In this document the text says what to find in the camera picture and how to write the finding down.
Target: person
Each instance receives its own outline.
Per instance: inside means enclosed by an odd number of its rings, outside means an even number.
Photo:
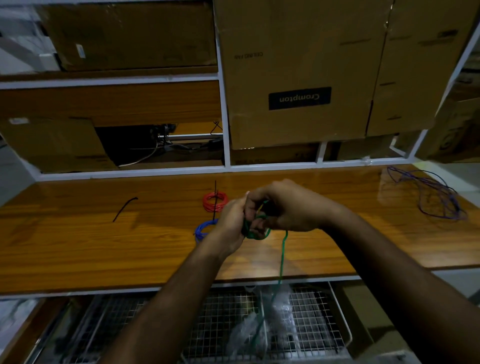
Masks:
[[[275,212],[256,219],[264,200]],[[480,363],[476,306],[345,206],[284,180],[225,206],[214,230],[119,334],[101,364],[177,362],[222,263],[242,244],[244,217],[258,233],[323,229],[423,363]]]

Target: red wire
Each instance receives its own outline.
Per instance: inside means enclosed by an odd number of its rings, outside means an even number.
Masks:
[[[216,193],[218,200],[216,202],[215,212],[220,212],[223,210],[225,205],[228,203],[228,197],[225,193],[218,191]],[[215,198],[215,192],[210,192],[204,196],[204,209],[207,212],[213,212],[215,204],[208,202],[209,199]]]

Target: wooden desk surface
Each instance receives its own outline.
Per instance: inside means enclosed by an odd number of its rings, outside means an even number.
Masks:
[[[468,221],[430,218],[417,187],[393,184],[384,167],[43,182],[0,208],[0,293],[162,285],[211,218],[202,197],[215,179],[234,198],[286,177],[347,205],[427,268],[480,266],[480,210],[461,199]],[[283,236],[246,240],[217,279],[277,278]],[[289,234],[285,277],[354,273],[322,231]]]

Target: forearm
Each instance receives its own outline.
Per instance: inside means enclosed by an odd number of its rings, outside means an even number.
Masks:
[[[121,332],[101,364],[176,363],[223,260],[216,235],[201,242]]]
[[[343,206],[324,227],[423,361],[479,359],[480,313],[455,289]]]

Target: person's left hand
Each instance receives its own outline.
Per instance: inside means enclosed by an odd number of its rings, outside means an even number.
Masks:
[[[225,205],[215,228],[205,238],[209,244],[218,249],[222,259],[225,259],[240,248],[243,239],[245,239],[241,229],[245,217],[243,207],[247,200],[247,194],[248,192],[244,197],[231,200]]]

